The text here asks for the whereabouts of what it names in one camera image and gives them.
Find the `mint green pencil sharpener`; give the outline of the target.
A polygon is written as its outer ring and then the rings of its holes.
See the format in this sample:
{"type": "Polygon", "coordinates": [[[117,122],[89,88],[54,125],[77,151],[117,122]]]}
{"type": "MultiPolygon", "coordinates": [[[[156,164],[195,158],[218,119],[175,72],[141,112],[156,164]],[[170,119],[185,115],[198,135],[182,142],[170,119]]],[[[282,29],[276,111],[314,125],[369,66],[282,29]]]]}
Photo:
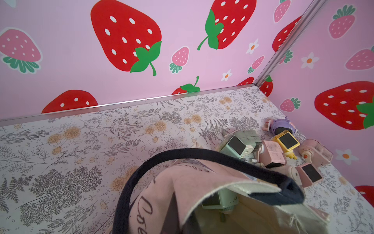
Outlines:
{"type": "Polygon", "coordinates": [[[218,152],[242,160],[254,151],[252,145],[244,144],[237,136],[227,135],[217,148],[218,152]]]}

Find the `grey green pencil sharpener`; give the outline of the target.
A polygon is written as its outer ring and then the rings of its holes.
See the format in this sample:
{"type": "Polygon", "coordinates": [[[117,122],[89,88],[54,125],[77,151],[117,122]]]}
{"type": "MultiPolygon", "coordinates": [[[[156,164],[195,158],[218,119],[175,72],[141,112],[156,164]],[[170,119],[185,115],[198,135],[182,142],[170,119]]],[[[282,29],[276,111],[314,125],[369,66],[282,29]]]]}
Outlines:
{"type": "Polygon", "coordinates": [[[263,145],[255,130],[236,131],[233,134],[245,145],[251,145],[254,151],[260,150],[263,145]]]}

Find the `cream canvas tote bag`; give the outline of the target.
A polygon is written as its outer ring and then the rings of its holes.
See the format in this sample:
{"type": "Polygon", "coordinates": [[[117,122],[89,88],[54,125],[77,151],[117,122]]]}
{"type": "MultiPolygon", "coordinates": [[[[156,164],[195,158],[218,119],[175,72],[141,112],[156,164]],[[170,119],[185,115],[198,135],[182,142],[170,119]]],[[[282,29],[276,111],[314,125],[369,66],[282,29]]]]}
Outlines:
{"type": "Polygon", "coordinates": [[[278,172],[197,148],[161,152],[128,179],[112,234],[326,234],[329,215],[278,172]]]}

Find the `purple pencil sharpener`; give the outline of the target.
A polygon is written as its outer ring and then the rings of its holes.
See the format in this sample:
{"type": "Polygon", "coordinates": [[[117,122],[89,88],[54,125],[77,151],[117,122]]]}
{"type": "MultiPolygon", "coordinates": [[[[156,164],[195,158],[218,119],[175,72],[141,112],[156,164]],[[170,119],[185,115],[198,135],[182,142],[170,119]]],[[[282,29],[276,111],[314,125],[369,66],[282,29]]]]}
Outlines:
{"type": "Polygon", "coordinates": [[[265,125],[262,127],[264,131],[270,132],[273,136],[280,134],[287,130],[291,134],[295,134],[297,129],[288,117],[284,119],[267,119],[265,125]]]}

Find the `pale green pencil sharpener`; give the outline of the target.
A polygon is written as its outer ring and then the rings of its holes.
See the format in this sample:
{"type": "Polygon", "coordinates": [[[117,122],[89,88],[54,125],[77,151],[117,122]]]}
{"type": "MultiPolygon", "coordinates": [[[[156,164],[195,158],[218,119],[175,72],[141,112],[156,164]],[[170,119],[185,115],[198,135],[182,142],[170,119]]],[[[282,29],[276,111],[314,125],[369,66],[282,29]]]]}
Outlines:
{"type": "Polygon", "coordinates": [[[239,204],[237,194],[229,189],[221,189],[202,202],[202,208],[206,210],[218,210],[225,215],[233,212],[239,204]]]}

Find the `pink pencil sharpener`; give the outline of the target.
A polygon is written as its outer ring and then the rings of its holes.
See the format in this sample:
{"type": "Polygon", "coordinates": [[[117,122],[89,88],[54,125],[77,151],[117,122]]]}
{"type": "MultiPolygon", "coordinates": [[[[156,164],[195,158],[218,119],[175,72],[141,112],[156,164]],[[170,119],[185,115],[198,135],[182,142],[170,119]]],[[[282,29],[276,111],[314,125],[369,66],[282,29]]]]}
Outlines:
{"type": "Polygon", "coordinates": [[[287,164],[287,160],[283,155],[281,146],[274,141],[268,140],[262,141],[262,147],[259,154],[259,162],[268,169],[281,167],[287,164]]]}
{"type": "Polygon", "coordinates": [[[319,170],[311,163],[304,163],[295,167],[298,171],[303,188],[310,187],[323,180],[319,170]]]}
{"type": "Polygon", "coordinates": [[[316,168],[331,164],[333,153],[324,145],[314,139],[306,139],[299,146],[299,153],[306,162],[313,164],[316,168]]]}

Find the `yellow pencil sharpener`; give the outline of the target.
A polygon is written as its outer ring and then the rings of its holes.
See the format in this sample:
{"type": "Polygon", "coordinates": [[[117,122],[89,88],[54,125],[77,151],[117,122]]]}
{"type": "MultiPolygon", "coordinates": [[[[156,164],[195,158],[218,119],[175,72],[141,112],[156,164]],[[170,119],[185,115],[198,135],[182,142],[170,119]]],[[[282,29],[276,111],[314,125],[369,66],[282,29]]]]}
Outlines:
{"type": "Polygon", "coordinates": [[[287,130],[275,135],[271,141],[278,143],[283,151],[283,154],[290,159],[297,160],[294,149],[300,146],[296,138],[287,130]]]}

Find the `tan pencil sharpener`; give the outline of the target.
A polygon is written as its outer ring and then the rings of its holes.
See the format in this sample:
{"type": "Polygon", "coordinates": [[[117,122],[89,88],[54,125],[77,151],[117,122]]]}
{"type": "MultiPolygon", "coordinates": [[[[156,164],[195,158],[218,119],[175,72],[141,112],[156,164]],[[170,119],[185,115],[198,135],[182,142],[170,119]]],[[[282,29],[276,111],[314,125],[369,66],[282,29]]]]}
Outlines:
{"type": "Polygon", "coordinates": [[[302,186],[300,174],[295,166],[284,165],[281,167],[270,168],[271,171],[275,171],[292,178],[298,186],[302,186]]]}

